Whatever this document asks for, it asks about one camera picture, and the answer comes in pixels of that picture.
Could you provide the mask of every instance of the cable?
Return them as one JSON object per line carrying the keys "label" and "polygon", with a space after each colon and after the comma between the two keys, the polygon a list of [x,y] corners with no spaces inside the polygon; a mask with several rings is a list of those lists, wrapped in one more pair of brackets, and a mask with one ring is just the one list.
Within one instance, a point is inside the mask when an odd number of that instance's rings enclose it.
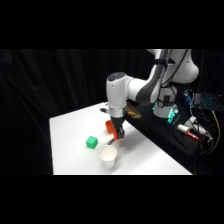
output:
{"label": "cable", "polygon": [[219,122],[218,122],[218,119],[217,119],[217,117],[216,117],[215,112],[212,111],[212,113],[213,113],[213,115],[214,115],[214,117],[215,117],[215,120],[216,120],[216,123],[217,123],[217,127],[218,127],[218,130],[219,130],[218,140],[217,140],[217,142],[216,142],[216,145],[214,146],[214,140],[213,140],[212,136],[210,135],[210,133],[207,132],[207,133],[209,134],[209,136],[212,138],[212,146],[211,146],[211,148],[210,148],[209,150],[207,150],[206,152],[201,153],[201,154],[196,158],[196,160],[195,160],[195,164],[194,164],[194,174],[195,174],[195,175],[197,175],[197,173],[196,173],[196,165],[197,165],[196,162],[197,162],[197,160],[199,159],[199,157],[202,156],[202,155],[205,155],[205,154],[207,154],[207,155],[212,154],[212,153],[214,152],[214,150],[216,149],[216,147],[218,146],[219,141],[220,141],[221,130],[220,130]]}
{"label": "cable", "polygon": [[193,115],[193,113],[192,113],[192,109],[191,109],[191,107],[192,107],[192,105],[193,105],[193,101],[194,101],[194,92],[193,92],[192,89],[186,89],[186,90],[184,90],[184,91],[191,91],[192,94],[193,94],[193,98],[192,98],[192,100],[191,100],[191,105],[190,105],[190,112],[191,112],[191,116],[193,117],[194,115]]}
{"label": "cable", "polygon": [[180,66],[182,65],[186,55],[187,55],[187,52],[188,52],[189,49],[186,50],[185,54],[184,54],[184,57],[183,59],[181,60],[180,64],[178,65],[177,69],[175,70],[175,72],[173,73],[173,75],[170,76],[169,79],[167,79],[161,86],[163,86],[164,84],[168,83],[170,80],[172,81],[174,75],[177,73],[178,69],[180,68]]}
{"label": "cable", "polygon": [[[175,91],[173,90],[173,86],[170,86],[170,87],[171,87],[171,89],[172,89],[172,91],[173,91],[173,94],[175,95],[177,101],[178,101],[179,104],[180,104],[180,101],[179,101],[179,99],[177,98],[177,95],[176,95]],[[191,122],[191,119],[188,118],[189,116],[187,115],[187,113],[185,112],[185,110],[183,109],[183,107],[181,106],[181,104],[180,104],[180,107],[182,108],[182,110],[183,110],[184,114],[186,115],[188,121],[190,121],[190,123],[192,124],[192,127],[194,127],[193,123]]]}
{"label": "cable", "polygon": [[211,152],[208,153],[208,155],[210,155],[211,153],[213,153],[213,152],[215,151],[215,149],[217,148],[217,146],[218,146],[218,144],[219,144],[220,137],[221,137],[221,130],[220,130],[220,126],[219,126],[218,119],[217,119],[217,117],[216,117],[215,112],[212,111],[212,113],[213,113],[213,115],[214,115],[214,117],[215,117],[215,121],[216,121],[216,123],[217,123],[217,127],[218,127],[218,130],[219,130],[219,136],[218,136],[218,140],[217,140],[217,142],[216,142],[216,144],[215,144],[215,147],[211,150]]}
{"label": "cable", "polygon": [[204,113],[204,111],[201,109],[201,107],[200,107],[200,106],[199,106],[199,110],[202,112],[203,117],[205,118],[205,121],[206,121],[206,123],[207,123],[207,125],[208,125],[209,132],[211,133],[211,132],[212,132],[211,126],[209,125],[208,121],[206,120],[205,113]]}
{"label": "cable", "polygon": [[206,131],[206,136],[207,137],[209,137],[209,139],[211,139],[212,141],[213,141],[213,137],[212,137],[212,135],[208,132],[208,131]]}
{"label": "cable", "polygon": [[209,119],[204,118],[204,117],[200,117],[200,116],[198,116],[198,118],[200,118],[200,119],[202,119],[202,120],[206,120],[206,121],[208,121],[208,122],[211,122]]}
{"label": "cable", "polygon": [[[194,104],[195,104],[195,107],[196,107],[196,119],[197,119],[197,121],[199,120],[198,118],[199,118],[199,116],[198,116],[198,108],[200,107],[200,104],[201,104],[201,83],[202,83],[202,74],[203,74],[203,69],[204,69],[204,49],[202,49],[202,56],[201,56],[201,74],[200,74],[200,79],[199,79],[199,84],[198,84],[198,89],[197,89],[197,93],[196,93],[196,96],[195,96],[195,102],[194,102]],[[200,128],[200,124],[198,123],[198,137],[200,136],[200,131],[199,131],[199,128]],[[197,157],[197,159],[201,156],[201,155],[203,155],[203,154],[205,154],[205,153],[207,153],[207,152],[203,152],[202,154],[200,154],[198,157]],[[197,173],[196,173],[196,161],[197,161],[197,159],[195,160],[195,164],[194,164],[194,172],[195,172],[195,175],[197,175]]]}
{"label": "cable", "polygon": [[[170,60],[172,51],[173,51],[173,49],[170,49],[170,56],[169,56],[168,62],[169,62],[169,60]],[[161,77],[159,94],[158,94],[158,98],[156,99],[156,101],[158,101],[158,99],[159,99],[159,97],[160,97],[160,93],[161,93],[161,89],[162,89],[162,82],[163,82],[163,79],[164,79],[164,76],[165,76],[166,71],[167,71],[167,69],[165,69],[165,71],[164,71],[164,73],[163,73],[163,77]]]}
{"label": "cable", "polygon": [[[198,121],[198,107],[196,107],[196,120]],[[201,134],[200,134],[200,124],[198,123],[198,138],[199,138],[199,141],[198,141],[198,145],[200,147],[200,139],[201,139]]]}

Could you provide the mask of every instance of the black background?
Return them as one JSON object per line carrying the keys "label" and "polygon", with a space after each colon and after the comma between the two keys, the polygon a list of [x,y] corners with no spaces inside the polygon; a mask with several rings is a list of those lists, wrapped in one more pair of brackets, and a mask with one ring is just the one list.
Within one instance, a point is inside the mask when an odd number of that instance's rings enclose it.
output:
{"label": "black background", "polygon": [[[147,79],[152,62],[145,49],[0,50],[0,174],[52,174],[49,118],[106,102],[111,73]],[[204,91],[224,94],[223,62],[224,49],[205,50]]]}

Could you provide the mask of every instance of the white cup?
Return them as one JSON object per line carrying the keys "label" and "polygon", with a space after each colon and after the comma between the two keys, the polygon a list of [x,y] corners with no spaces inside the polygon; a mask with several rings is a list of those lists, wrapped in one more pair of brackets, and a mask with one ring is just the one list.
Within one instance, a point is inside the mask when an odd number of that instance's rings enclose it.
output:
{"label": "white cup", "polygon": [[117,150],[112,145],[105,145],[99,150],[99,156],[105,168],[112,169],[117,158]]}

